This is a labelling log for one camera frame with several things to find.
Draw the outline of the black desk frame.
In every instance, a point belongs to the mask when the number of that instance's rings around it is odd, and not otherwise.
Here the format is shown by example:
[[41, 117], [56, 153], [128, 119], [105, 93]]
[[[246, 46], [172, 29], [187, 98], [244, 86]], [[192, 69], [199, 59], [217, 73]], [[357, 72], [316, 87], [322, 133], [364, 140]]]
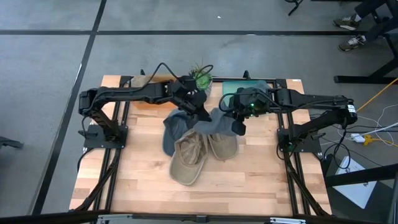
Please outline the black desk frame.
[[352, 84], [395, 84], [395, 78], [387, 77], [387, 74], [398, 69], [398, 42], [395, 44], [392, 41], [392, 37], [397, 37], [398, 34], [383, 34], [382, 38], [386, 40], [388, 47], [390, 48], [393, 58], [385, 65], [377, 69], [375, 72], [366, 76], [346, 76], [337, 75], [333, 77], [335, 83], [352, 83]]

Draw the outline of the person's shoe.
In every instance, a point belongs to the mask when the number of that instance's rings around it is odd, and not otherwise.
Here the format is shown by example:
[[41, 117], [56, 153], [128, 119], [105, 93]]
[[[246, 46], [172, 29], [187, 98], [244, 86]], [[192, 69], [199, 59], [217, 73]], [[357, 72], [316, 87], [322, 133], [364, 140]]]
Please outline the person's shoe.
[[342, 29], [356, 30], [360, 25], [360, 21], [356, 21], [355, 18], [355, 15], [337, 18], [333, 21], [333, 24]]
[[346, 51], [353, 50], [353, 49], [355, 49], [355, 48], [357, 48], [357, 47], [359, 47], [361, 45], [364, 45], [365, 42], [366, 42], [366, 39], [364, 38], [364, 36], [357, 35], [357, 36], [354, 36], [354, 37], [350, 38], [346, 42], [343, 42], [342, 44], [340, 44], [338, 46], [338, 48], [341, 51], [346, 52]]

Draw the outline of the green artificial plant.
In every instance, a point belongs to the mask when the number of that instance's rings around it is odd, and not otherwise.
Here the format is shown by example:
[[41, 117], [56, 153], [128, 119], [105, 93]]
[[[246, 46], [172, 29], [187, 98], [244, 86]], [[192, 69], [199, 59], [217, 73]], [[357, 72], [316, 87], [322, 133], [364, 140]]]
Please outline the green artificial plant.
[[195, 64], [192, 69], [189, 71], [189, 76], [195, 80], [196, 86], [198, 90], [207, 90], [209, 89], [213, 76], [211, 71], [213, 70], [213, 65], [199, 65]]

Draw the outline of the orange translucent plastic bin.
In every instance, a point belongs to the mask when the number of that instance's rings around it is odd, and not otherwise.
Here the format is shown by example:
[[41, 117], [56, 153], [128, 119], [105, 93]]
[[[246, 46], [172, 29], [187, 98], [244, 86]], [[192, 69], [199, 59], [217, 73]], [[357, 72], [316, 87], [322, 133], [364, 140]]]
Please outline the orange translucent plastic bin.
[[[152, 83], [155, 82], [162, 82], [162, 81], [167, 81], [167, 80], [175, 80], [175, 78], [171, 74], [160, 74], [156, 75]], [[154, 104], [149, 104], [144, 101], [133, 101], [132, 104], [139, 110], [174, 110], [177, 107], [173, 105], [170, 102], [163, 103], [161, 105], [154, 105]]]

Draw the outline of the white paper sheet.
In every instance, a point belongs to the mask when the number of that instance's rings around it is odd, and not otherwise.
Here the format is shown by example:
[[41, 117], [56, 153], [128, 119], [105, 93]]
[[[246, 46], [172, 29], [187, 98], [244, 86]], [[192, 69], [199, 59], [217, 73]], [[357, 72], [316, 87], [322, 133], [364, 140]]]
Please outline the white paper sheet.
[[[345, 156], [335, 174], [347, 174], [361, 170], [365, 170], [365, 168], [353, 159]], [[360, 184], [333, 186], [333, 188], [352, 201], [359, 208], [365, 209], [376, 183], [376, 181], [372, 181]]]

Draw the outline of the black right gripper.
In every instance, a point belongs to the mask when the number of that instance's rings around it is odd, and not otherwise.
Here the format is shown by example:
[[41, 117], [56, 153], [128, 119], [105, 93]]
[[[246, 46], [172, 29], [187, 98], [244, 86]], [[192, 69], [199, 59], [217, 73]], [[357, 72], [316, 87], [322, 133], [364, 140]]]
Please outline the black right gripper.
[[[249, 118], [271, 113], [271, 103], [270, 96], [258, 88], [239, 88], [233, 96], [233, 116], [234, 118]], [[244, 136], [246, 125], [244, 121], [234, 120], [231, 130], [237, 135]]]

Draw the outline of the teal translucent plastic bin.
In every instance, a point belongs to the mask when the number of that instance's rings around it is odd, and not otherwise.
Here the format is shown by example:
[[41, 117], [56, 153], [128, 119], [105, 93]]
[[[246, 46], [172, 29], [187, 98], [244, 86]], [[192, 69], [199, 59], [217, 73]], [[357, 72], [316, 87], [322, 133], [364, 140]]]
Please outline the teal translucent plastic bin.
[[223, 98], [223, 109], [229, 107], [229, 101], [232, 97], [232, 93], [236, 93], [238, 88], [247, 88], [247, 81], [223, 82], [222, 91], [223, 95], [226, 95], [226, 97]]

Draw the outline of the black desk beam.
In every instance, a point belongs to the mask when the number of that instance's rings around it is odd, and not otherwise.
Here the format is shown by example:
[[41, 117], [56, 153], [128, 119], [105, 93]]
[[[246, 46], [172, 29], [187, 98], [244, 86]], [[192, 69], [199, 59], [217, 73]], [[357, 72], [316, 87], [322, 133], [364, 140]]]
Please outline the black desk beam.
[[398, 174], [398, 164], [325, 177], [325, 185], [334, 187], [340, 185], [362, 184], [378, 180], [394, 179]]

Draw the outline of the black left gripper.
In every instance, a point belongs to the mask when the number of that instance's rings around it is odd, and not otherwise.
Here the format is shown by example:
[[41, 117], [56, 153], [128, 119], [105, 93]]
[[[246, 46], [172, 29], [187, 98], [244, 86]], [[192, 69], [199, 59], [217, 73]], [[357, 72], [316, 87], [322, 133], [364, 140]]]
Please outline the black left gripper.
[[204, 90], [178, 89], [174, 91], [174, 105], [186, 112], [194, 112], [193, 117], [196, 121], [212, 121], [204, 107], [206, 99], [207, 95]]

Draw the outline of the tan baseball cap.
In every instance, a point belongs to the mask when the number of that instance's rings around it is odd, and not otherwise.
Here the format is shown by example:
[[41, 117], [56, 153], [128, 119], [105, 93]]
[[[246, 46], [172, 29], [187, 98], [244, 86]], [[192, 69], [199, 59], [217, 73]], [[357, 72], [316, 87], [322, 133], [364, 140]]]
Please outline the tan baseball cap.
[[131, 87], [137, 90], [145, 88], [147, 85], [152, 83], [153, 77], [147, 75], [134, 76], [131, 79]]
[[214, 156], [221, 161], [232, 159], [239, 152], [239, 144], [236, 136], [228, 136], [220, 133], [207, 135], [210, 149]]
[[170, 177], [182, 185], [193, 185], [208, 157], [208, 142], [205, 134], [189, 129], [174, 143], [170, 161]]

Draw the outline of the grey baseball cap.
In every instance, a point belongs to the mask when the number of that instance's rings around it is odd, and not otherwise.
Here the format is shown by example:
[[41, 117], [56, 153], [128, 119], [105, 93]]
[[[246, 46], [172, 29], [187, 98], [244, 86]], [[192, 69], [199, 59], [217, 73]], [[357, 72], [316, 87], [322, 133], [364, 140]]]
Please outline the grey baseball cap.
[[180, 139], [197, 120], [183, 110], [173, 110], [164, 120], [164, 135], [162, 140], [163, 152], [172, 157], [175, 152], [175, 141]]
[[257, 88], [263, 92], [271, 89], [271, 86], [264, 80], [247, 81], [247, 88]]
[[211, 121], [198, 121], [193, 129], [202, 134], [222, 134], [237, 136], [232, 130], [234, 119], [222, 112], [219, 108], [213, 108], [210, 112]]

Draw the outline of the person's leg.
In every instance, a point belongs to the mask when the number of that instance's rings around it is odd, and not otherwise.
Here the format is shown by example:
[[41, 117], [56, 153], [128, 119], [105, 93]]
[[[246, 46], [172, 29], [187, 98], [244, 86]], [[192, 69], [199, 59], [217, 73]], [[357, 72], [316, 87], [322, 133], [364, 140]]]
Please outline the person's leg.
[[383, 4], [389, 7], [393, 16], [398, 16], [398, 0], [364, 0], [354, 10], [359, 17], [364, 18]]
[[378, 36], [396, 28], [398, 28], [398, 17], [394, 17], [388, 21], [376, 24], [364, 34], [365, 41], [372, 42], [376, 40]]

